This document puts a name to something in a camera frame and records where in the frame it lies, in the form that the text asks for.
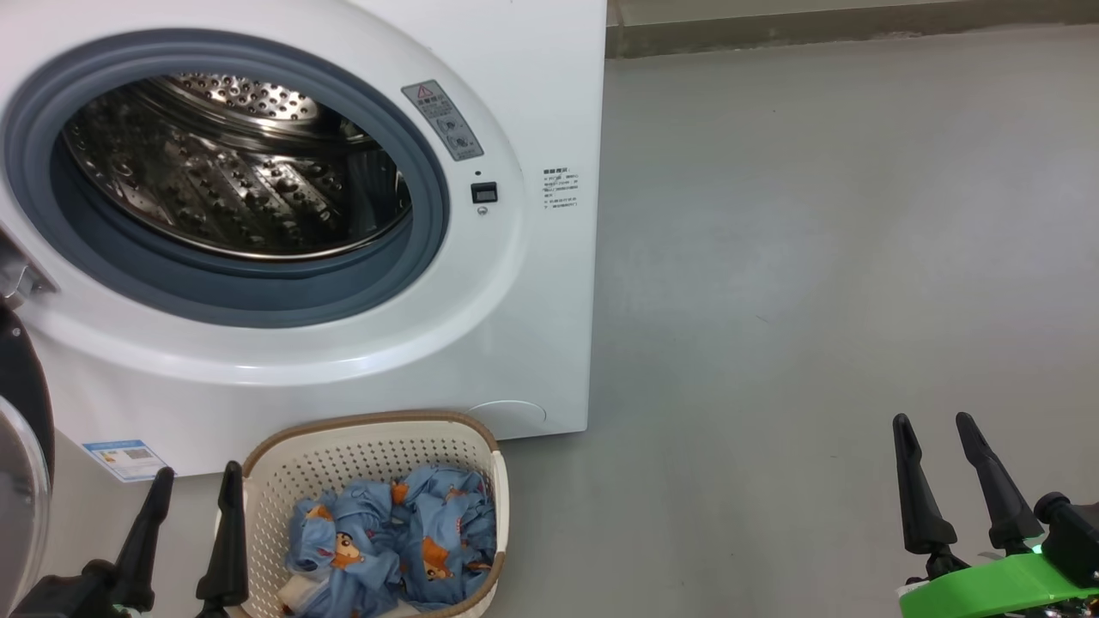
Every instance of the green plastic bracket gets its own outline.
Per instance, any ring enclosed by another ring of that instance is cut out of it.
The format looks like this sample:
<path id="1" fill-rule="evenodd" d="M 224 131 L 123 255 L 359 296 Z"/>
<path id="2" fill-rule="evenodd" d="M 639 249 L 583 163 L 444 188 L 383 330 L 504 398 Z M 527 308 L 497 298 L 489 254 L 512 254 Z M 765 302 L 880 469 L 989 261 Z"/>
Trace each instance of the green plastic bracket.
<path id="1" fill-rule="evenodd" d="M 1099 595 L 1078 588 L 1042 554 L 1020 554 L 943 575 L 900 597 L 904 618 L 987 618 Z"/>

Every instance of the baseboard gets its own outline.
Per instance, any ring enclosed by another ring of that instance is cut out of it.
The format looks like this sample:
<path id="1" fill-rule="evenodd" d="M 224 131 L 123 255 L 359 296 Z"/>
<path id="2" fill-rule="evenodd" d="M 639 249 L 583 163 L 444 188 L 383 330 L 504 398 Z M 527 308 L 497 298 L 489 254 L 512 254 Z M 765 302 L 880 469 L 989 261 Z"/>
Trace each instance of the baseboard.
<path id="1" fill-rule="evenodd" d="M 607 29 L 608 58 L 1099 23 L 1097 0 L 953 0 Z"/>

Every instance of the cartoon print fabric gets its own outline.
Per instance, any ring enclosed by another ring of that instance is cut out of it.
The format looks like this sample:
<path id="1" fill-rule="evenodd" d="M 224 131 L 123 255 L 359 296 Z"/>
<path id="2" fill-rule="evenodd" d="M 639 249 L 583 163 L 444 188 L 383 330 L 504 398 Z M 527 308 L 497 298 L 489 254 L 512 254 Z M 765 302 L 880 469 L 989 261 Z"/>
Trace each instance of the cartoon print fabric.
<path id="1" fill-rule="evenodd" d="M 287 614 L 375 618 L 398 598 L 428 611 L 473 596 L 496 555 L 496 511 L 480 474 L 428 465 L 300 500 L 289 536 Z"/>

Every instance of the cartoon bear print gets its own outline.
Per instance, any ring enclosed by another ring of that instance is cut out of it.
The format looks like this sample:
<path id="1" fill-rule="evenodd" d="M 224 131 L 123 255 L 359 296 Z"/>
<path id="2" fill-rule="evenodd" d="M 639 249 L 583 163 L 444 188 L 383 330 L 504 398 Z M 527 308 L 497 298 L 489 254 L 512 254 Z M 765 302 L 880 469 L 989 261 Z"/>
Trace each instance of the cartoon bear print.
<path id="1" fill-rule="evenodd" d="M 336 532 L 336 555 L 332 559 L 332 566 L 344 570 L 351 564 L 364 562 L 365 560 L 362 552 L 355 547 L 354 541 L 352 541 L 351 534 Z"/>
<path id="2" fill-rule="evenodd" d="M 466 495 L 465 492 L 460 489 L 455 489 L 454 485 L 451 485 L 451 489 L 446 493 L 446 497 L 443 498 L 443 501 L 448 503 L 451 501 L 451 498 L 453 498 L 454 496 L 465 496 L 465 495 Z"/>
<path id="3" fill-rule="evenodd" d="M 446 559 L 451 552 L 439 547 L 434 539 L 424 537 L 420 552 L 423 556 L 423 572 L 428 574 L 429 582 L 454 577 L 454 573 L 446 567 Z"/>
<path id="4" fill-rule="evenodd" d="M 409 486 L 404 483 L 393 481 L 390 486 L 390 492 L 392 493 L 393 504 L 403 505 L 406 496 L 409 495 Z"/>
<path id="5" fill-rule="evenodd" d="M 329 508 L 324 505 L 317 505 L 315 507 L 309 509 L 309 512 L 306 514 L 306 519 L 314 519 L 314 518 L 333 521 L 332 514 L 329 511 Z"/>

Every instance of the washing machine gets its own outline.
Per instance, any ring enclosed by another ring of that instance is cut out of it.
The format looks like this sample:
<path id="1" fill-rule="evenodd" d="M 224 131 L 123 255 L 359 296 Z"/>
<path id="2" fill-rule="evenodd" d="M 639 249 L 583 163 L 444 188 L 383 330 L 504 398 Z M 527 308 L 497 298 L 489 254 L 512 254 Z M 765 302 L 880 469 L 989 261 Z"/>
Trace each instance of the washing machine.
<path id="1" fill-rule="evenodd" d="M 0 289 L 57 428 L 181 475 L 347 415 L 584 430 L 604 20 L 0 1 Z"/>

